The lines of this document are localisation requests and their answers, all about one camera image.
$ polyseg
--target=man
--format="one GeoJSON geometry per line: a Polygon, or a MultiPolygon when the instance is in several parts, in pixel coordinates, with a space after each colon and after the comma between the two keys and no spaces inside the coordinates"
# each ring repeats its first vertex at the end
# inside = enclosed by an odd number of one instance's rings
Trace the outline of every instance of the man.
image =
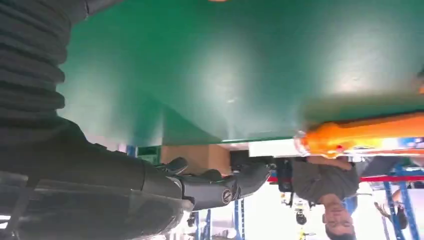
{"type": "Polygon", "coordinates": [[[354,195],[359,188],[355,166],[347,157],[326,159],[321,156],[296,158],[292,161],[294,192],[303,199],[322,204],[325,214],[322,222],[331,240],[354,240],[352,217],[343,200],[354,195]]]}

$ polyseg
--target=blue metal frame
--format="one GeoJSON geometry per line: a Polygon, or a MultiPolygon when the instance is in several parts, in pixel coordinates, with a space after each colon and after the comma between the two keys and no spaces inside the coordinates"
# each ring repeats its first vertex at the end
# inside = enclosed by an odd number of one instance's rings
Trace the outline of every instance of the blue metal frame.
{"type": "Polygon", "coordinates": [[[240,223],[239,223],[239,200],[234,201],[234,225],[235,225],[235,231],[237,232],[235,239],[241,240],[240,223]]]}
{"type": "Polygon", "coordinates": [[[245,240],[246,235],[245,235],[245,199],[244,198],[240,201],[240,205],[241,205],[241,239],[245,240]]]}
{"type": "Polygon", "coordinates": [[[207,210],[207,215],[206,215],[206,226],[204,227],[203,230],[203,236],[202,236],[202,240],[210,240],[211,239],[211,232],[212,232],[212,211],[210,209],[207,210]]]}
{"type": "Polygon", "coordinates": [[[390,208],[390,218],[391,218],[391,222],[393,223],[394,234],[396,235],[397,240],[405,240],[405,237],[401,230],[401,226],[399,224],[399,219],[398,217],[396,217],[395,203],[393,202],[392,190],[390,189],[390,183],[385,181],[383,182],[383,184],[384,184],[384,190],[385,190],[385,197],[387,198],[388,207],[390,208]]]}
{"type": "MultiPolygon", "coordinates": [[[[405,173],[405,171],[403,171],[400,165],[396,166],[395,169],[396,169],[396,174],[398,176],[404,176],[403,174],[405,173]]],[[[402,196],[402,203],[405,205],[406,218],[408,220],[409,230],[411,232],[412,239],[420,240],[420,234],[418,233],[417,223],[415,222],[414,211],[411,204],[410,196],[408,194],[408,187],[406,182],[404,181],[399,182],[399,187],[400,187],[400,194],[402,196]]]]}
{"type": "Polygon", "coordinates": [[[200,229],[200,216],[199,216],[199,212],[195,212],[194,213],[194,221],[196,224],[196,235],[194,236],[195,240],[201,240],[201,229],[200,229]]]}
{"type": "Polygon", "coordinates": [[[405,170],[402,166],[395,167],[395,172],[391,172],[389,176],[424,176],[424,170],[421,168],[413,170],[405,170]]]}
{"type": "Polygon", "coordinates": [[[131,146],[131,145],[126,146],[126,154],[128,154],[128,156],[136,158],[137,157],[136,152],[137,152],[137,148],[135,146],[131,146]]]}

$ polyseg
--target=white wall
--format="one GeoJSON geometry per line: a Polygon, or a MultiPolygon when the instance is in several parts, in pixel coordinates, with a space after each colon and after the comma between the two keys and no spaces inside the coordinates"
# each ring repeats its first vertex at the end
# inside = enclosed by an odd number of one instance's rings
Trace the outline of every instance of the white wall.
{"type": "MultiPolygon", "coordinates": [[[[361,183],[362,192],[370,190],[366,183],[361,183]]],[[[374,207],[374,201],[383,196],[384,191],[374,193],[376,196],[360,195],[358,208],[352,215],[358,240],[385,240],[383,222],[380,213],[374,207]]],[[[281,204],[280,192],[277,185],[265,184],[253,196],[245,199],[245,232],[247,240],[298,240],[300,226],[296,223],[293,210],[281,204]]],[[[415,213],[416,223],[420,230],[421,239],[424,239],[424,190],[409,190],[415,213]]],[[[307,223],[304,229],[314,232],[308,240],[328,240],[322,224],[324,208],[316,206],[306,215],[307,223]]],[[[392,224],[387,221],[390,239],[395,240],[392,224]]],[[[403,231],[406,240],[411,240],[409,229],[403,231]]]]}

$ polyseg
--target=person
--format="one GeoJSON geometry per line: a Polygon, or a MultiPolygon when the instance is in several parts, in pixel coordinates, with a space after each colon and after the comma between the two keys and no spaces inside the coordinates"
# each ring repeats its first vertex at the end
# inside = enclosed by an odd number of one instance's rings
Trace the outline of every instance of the person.
{"type": "Polygon", "coordinates": [[[178,175],[87,141],[58,116],[73,26],[122,0],[0,0],[0,239],[138,239],[254,193],[270,167],[178,175]]]}
{"type": "Polygon", "coordinates": [[[322,222],[331,240],[356,239],[353,220],[343,200],[356,194],[359,177],[347,157],[326,159],[321,156],[292,160],[294,192],[305,200],[322,204],[322,222]]]}

